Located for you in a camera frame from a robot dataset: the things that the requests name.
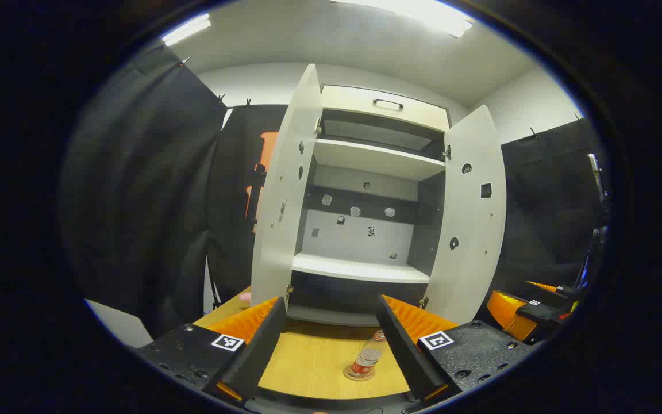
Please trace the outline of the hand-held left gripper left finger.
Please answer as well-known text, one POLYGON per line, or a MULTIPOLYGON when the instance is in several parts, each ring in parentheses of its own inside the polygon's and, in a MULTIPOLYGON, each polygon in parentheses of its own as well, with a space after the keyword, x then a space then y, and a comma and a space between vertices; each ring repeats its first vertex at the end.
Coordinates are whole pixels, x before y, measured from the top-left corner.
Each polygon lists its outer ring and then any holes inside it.
POLYGON ((147 364, 226 403, 245 403, 286 326, 286 301, 271 298, 210 327, 184 324, 136 349, 147 364))

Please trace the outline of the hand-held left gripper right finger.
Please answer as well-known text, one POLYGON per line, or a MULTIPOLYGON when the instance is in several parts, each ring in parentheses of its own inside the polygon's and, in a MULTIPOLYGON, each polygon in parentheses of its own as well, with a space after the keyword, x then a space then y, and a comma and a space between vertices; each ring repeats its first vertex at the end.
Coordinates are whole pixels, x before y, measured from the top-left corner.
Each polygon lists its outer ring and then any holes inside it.
POLYGON ((376 319, 420 403, 439 403, 494 382, 537 349, 480 321, 457 325, 379 294, 376 319))

